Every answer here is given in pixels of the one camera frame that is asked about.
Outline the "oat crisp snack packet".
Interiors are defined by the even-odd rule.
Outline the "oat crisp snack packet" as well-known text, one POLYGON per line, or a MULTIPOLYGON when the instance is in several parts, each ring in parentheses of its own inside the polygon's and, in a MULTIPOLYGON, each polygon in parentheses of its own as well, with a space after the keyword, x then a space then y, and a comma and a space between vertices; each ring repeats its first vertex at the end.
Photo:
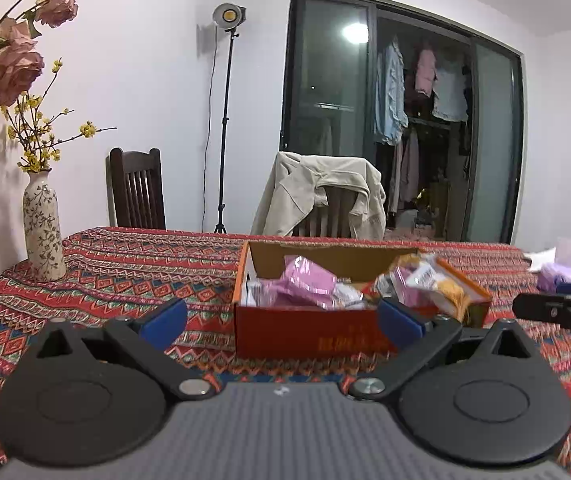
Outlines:
POLYGON ((462 322, 471 298, 461 285, 437 270, 435 260, 419 254, 402 255, 389 268, 401 304, 418 309, 429 304, 462 322))

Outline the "pink snack packet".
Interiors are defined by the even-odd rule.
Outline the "pink snack packet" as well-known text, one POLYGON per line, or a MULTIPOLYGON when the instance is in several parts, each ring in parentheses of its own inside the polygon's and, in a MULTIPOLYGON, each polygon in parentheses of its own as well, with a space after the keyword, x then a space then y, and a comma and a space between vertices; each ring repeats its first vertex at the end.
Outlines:
POLYGON ((360 308, 363 293, 351 283, 304 256, 285 256, 279 278, 258 278, 252 285, 255 304, 262 307, 303 306, 324 311, 360 308))

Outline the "white tissue paper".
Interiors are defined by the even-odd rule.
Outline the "white tissue paper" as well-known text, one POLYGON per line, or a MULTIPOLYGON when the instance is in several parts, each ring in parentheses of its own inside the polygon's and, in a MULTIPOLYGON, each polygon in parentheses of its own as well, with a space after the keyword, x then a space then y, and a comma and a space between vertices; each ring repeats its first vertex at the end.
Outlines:
POLYGON ((528 272, 537 273, 546 264, 555 263, 557 248, 552 247, 542 252, 525 252, 523 258, 528 262, 528 272))

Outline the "patterned red tablecloth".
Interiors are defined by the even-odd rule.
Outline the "patterned red tablecloth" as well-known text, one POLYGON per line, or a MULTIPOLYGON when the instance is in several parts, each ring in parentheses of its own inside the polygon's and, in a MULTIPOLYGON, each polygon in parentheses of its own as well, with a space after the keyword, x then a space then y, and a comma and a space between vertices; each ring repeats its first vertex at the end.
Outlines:
MULTIPOLYGON (((231 302, 241 249, 249 240, 277 241, 103 226, 63 241, 68 272, 59 281, 34 281, 26 261, 6 269, 0 274, 0 387, 50 318, 98 326, 119 314, 136 318, 174 298, 186 301, 187 335, 179 336, 167 353, 216 374, 221 382, 340 382, 382 362, 380 354, 325 361, 238 358, 231 302)), ((445 259, 491 294, 486 326, 511 314, 519 292, 535 290, 523 252, 510 245, 394 240, 370 246, 421 248, 445 259)), ((523 322, 523 327, 571 397, 571 336, 554 325, 523 322)), ((0 460, 5 461, 1 448, 0 460)), ((571 474, 571 432, 559 462, 571 474)))

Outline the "floral ceramic vase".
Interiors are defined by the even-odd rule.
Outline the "floral ceramic vase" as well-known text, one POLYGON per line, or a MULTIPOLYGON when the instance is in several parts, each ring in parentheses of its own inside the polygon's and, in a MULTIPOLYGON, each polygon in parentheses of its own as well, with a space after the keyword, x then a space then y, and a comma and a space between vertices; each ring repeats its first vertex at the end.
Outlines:
POLYGON ((30 174, 22 206, 28 262, 34 278, 42 282, 58 281, 66 272, 57 194, 48 176, 49 171, 30 174))

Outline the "orange cardboard snack box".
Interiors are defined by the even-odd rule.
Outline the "orange cardboard snack box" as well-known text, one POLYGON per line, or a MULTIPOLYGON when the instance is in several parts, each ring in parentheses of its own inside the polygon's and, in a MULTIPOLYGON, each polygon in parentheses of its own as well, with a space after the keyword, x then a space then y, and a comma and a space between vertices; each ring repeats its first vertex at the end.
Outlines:
POLYGON ((447 314, 483 325, 491 294, 417 247, 249 242, 234 291, 242 359, 334 359, 399 350, 447 314))

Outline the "dark wooden chair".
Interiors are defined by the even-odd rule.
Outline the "dark wooden chair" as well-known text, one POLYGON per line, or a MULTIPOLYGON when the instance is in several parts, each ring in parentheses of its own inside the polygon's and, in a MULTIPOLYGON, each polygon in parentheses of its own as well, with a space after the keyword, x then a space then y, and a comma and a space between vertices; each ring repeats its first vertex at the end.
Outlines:
POLYGON ((165 230, 160 150, 144 153, 112 148, 109 162, 118 226, 165 230))

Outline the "chair with draped jacket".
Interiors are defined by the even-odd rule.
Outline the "chair with draped jacket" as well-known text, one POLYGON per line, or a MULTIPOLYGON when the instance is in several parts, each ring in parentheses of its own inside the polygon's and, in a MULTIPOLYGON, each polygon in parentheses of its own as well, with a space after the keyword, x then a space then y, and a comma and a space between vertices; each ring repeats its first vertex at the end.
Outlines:
POLYGON ((298 237, 354 238, 349 225, 349 213, 356 203, 357 193, 345 188, 325 188, 327 205, 315 205, 295 226, 292 235, 298 237))

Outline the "dark sliding glass door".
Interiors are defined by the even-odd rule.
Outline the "dark sliding glass door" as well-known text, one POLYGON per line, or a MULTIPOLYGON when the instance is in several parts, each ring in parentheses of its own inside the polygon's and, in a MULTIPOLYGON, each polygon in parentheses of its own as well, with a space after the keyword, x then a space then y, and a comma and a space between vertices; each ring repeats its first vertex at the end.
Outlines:
POLYGON ((509 242, 523 133, 514 50, 398 4, 291 0, 280 146, 369 160, 391 234, 509 242))

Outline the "yellow flower branches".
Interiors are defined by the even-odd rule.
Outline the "yellow flower branches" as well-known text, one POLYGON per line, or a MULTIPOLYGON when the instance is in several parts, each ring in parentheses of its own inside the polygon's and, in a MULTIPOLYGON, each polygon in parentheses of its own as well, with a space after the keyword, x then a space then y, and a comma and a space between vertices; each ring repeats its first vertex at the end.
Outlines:
POLYGON ((77 139, 91 139, 98 133, 114 131, 115 127, 99 128, 88 120, 78 128, 78 133, 59 138, 54 134, 54 123, 71 115, 74 110, 62 108, 58 113, 46 115, 43 104, 49 91, 58 80, 63 67, 62 58, 56 58, 51 67, 52 77, 46 90, 41 94, 23 91, 11 106, 0 108, 6 122, 6 136, 21 148, 21 156, 16 166, 24 174, 39 174, 51 170, 51 164, 61 158, 61 146, 77 139))

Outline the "beige jacket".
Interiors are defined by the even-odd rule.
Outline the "beige jacket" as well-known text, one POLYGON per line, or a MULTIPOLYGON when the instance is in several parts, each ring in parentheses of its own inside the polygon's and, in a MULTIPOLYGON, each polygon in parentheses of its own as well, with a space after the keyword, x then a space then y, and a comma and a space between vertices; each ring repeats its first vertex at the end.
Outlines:
POLYGON ((332 191, 354 194, 347 208, 349 236, 382 240, 385 192, 381 172, 367 159, 279 152, 264 188, 251 233, 290 236, 316 207, 330 205, 332 191))

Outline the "light blue hanging shirt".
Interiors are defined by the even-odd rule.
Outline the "light blue hanging shirt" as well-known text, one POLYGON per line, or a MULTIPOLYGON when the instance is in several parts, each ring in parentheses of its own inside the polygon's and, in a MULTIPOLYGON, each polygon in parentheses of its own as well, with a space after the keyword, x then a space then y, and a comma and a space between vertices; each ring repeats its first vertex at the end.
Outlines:
POLYGON ((377 56, 374 81, 374 140, 397 145, 409 125, 405 112, 404 58, 398 38, 377 56))

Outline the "pink hanging garment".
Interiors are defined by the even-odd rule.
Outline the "pink hanging garment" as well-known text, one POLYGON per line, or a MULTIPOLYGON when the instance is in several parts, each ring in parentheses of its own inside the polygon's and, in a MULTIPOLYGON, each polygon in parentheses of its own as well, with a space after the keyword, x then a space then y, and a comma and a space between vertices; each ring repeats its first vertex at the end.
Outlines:
POLYGON ((430 98, 436 79, 436 55, 430 47, 423 48, 419 53, 417 69, 415 70, 415 92, 419 96, 430 98))

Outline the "studio light on stand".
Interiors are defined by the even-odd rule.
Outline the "studio light on stand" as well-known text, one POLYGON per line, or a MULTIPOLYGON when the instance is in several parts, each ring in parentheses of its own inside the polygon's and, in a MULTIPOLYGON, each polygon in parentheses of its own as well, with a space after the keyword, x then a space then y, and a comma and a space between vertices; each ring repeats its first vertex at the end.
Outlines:
POLYGON ((235 3, 222 3, 213 12, 215 25, 228 36, 228 53, 225 72, 223 97, 222 132, 220 133, 220 172, 218 173, 217 221, 214 232, 226 234, 225 226, 225 171, 226 150, 229 124, 229 99, 234 62, 235 42, 239 36, 238 28, 246 21, 246 8, 235 3))

